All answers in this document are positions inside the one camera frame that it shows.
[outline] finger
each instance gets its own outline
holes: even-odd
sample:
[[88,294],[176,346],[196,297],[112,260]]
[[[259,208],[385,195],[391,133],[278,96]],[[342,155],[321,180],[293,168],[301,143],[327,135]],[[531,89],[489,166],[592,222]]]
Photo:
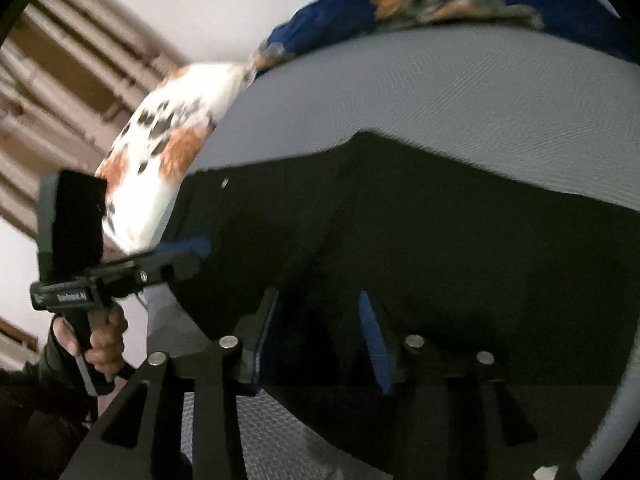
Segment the finger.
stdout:
[[124,367],[124,361],[122,358],[117,361],[103,364],[103,365],[95,365],[95,369],[98,370],[101,374],[109,374],[115,375]]
[[122,357],[124,344],[119,343],[105,348],[91,348],[84,353],[84,358],[92,365],[105,365],[116,362]]
[[74,331],[65,323],[64,318],[57,317],[53,321],[53,335],[63,349],[73,356],[80,355],[80,343]]
[[111,308],[109,313],[109,324],[118,327],[121,333],[126,332],[127,328],[129,328],[129,323],[124,317],[124,311],[119,304],[115,304]]
[[99,326],[93,332],[89,342],[93,348],[104,348],[122,341],[122,332],[118,327],[106,324]]

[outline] floral pattern fabric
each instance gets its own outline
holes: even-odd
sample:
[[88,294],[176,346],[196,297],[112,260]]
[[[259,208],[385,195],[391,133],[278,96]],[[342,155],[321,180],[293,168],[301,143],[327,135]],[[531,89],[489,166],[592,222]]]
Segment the floral pattern fabric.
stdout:
[[359,34],[456,20],[502,20],[542,28],[536,9],[504,0],[318,0],[274,29],[254,55],[259,71]]
[[627,25],[598,0],[318,0],[276,27],[254,55],[264,72],[363,34],[454,21],[515,23],[638,63]]
[[96,172],[108,183],[103,231],[125,253],[148,248],[193,159],[254,76],[243,64],[194,64],[142,101]]

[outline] pillow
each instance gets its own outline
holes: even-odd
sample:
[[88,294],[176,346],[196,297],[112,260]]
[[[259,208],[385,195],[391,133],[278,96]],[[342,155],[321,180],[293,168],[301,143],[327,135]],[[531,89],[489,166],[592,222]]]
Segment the pillow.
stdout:
[[507,20],[542,28],[530,6],[504,0],[316,0],[271,31],[254,53],[265,72],[301,54],[372,32],[455,20]]
[[96,171],[108,181],[104,233],[125,253],[149,247],[193,159],[254,76],[247,64],[193,64],[142,101]]

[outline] textured fabric surface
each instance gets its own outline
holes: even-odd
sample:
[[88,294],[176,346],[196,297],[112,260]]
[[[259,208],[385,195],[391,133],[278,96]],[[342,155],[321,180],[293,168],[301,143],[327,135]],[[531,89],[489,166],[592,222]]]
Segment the textured fabric surface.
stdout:
[[[182,452],[191,461],[193,394],[184,396]],[[249,480],[390,480],[328,444],[265,391],[238,397],[238,421]]]
[[[635,65],[516,28],[460,25],[363,38],[258,79],[190,171],[318,152],[374,129],[510,178],[640,210],[639,89]],[[167,293],[148,298],[149,350],[173,354],[175,343],[188,352],[190,331],[197,350],[202,334]],[[177,313],[168,314],[172,308]],[[628,389],[580,462],[585,480],[609,467],[638,420],[639,360],[636,347]],[[242,402],[262,417],[256,399]],[[273,400],[260,402],[279,414],[269,424],[284,448],[304,449],[299,422]],[[248,463],[252,453],[269,461],[264,441],[244,433],[243,440]],[[298,471],[296,478],[314,478]],[[270,474],[263,478],[289,478]]]

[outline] screw head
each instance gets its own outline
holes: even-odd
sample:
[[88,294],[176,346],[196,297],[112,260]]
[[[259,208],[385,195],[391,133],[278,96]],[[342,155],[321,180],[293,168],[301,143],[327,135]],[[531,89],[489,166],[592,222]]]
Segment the screw head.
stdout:
[[153,352],[146,360],[152,366],[159,366],[166,361],[166,354],[164,352]]
[[220,341],[218,342],[218,344],[224,349],[229,349],[229,348],[235,348],[238,342],[239,341],[236,336],[225,335],[224,337],[220,338]]
[[404,342],[409,348],[422,348],[424,346],[424,338],[417,334],[408,335]]
[[492,365],[495,363],[495,357],[491,352],[485,352],[484,350],[476,354],[476,359],[481,365]]

